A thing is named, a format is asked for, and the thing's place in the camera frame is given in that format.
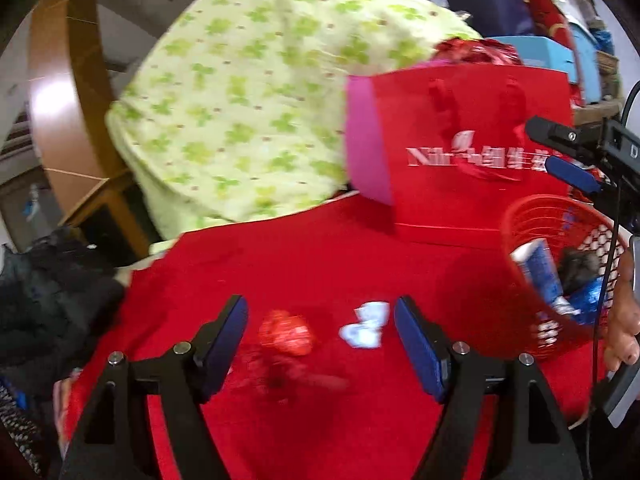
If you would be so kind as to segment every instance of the clover pattern cloth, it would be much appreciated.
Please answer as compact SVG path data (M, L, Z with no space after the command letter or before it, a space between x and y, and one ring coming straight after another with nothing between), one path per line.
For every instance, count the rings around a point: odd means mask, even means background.
M478 38L426 0L195 0L107 113L164 238L309 209L346 183L346 76Z

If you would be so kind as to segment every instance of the black cable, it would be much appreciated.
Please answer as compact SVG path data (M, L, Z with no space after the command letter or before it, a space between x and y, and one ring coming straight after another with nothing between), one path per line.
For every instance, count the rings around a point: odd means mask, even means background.
M604 274L602 275L602 287L600 288L600 297L598 298L598 306L596 308L596 319L593 323L593 353L591 356L591 395L595 390L596 384L598 384L598 329L600 328L600 317L602 315L602 307L607 297L607 290L609 289L609 275L613 267L613 261L616 259L616 248L618 246L618 231L620 228L620 202L622 200L622 183L617 182L618 196L616 198L616 216L613 221L613 229L611 230L611 242L609 244L609 255L607 256L607 264L605 265ZM591 471L591 455L590 455L590 441L591 441L591 415L593 413L593 402L590 400L589 413L587 415L587 431L584 441L584 454L587 468L588 480L593 480L593 472Z
M640 81L638 81L634 87L629 92L629 97L626 98L625 107L622 110L622 115L620 116L620 124L626 126L626 120L629 118L629 112L631 111L631 105L634 103L636 96L640 92Z

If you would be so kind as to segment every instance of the red plastic basket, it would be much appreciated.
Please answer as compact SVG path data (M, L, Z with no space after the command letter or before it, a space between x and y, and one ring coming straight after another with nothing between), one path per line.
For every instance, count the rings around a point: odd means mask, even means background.
M513 274L511 301L521 312L530 315L529 335L524 336L526 341L523 343L526 351L538 359L561 354L590 341L593 327L556 314L525 279L511 253L536 238L545 238L556 264L565 247L594 250L601 259L600 273L604 274L612 237L610 225L610 220L591 205L562 196L528 196L507 209L500 230L504 256ZM601 324L607 320L618 276L618 259L625 250L626 243L618 235L616 259L607 283Z

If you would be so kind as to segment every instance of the blue wrapper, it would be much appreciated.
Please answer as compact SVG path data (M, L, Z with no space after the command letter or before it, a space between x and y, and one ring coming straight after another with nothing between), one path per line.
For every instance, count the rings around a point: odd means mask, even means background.
M599 276L567 298L572 307L580 310L580 314L574 315L574 320L581 325L591 325L596 321L601 288L602 276Z
M520 265L522 272L546 304L553 305L562 296L558 270L544 238L537 238L517 248L511 257Z

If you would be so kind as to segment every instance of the blue plastic container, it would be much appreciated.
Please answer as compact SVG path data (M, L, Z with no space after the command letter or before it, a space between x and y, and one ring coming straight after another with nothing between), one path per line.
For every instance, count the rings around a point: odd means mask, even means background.
M496 36L492 40L513 45L527 66L565 72L569 83L578 82L574 53L550 38L542 36Z
M578 55L578 68L582 75L582 97L585 104L597 103L602 99L600 71L596 56L596 42L580 25L571 23L575 48Z

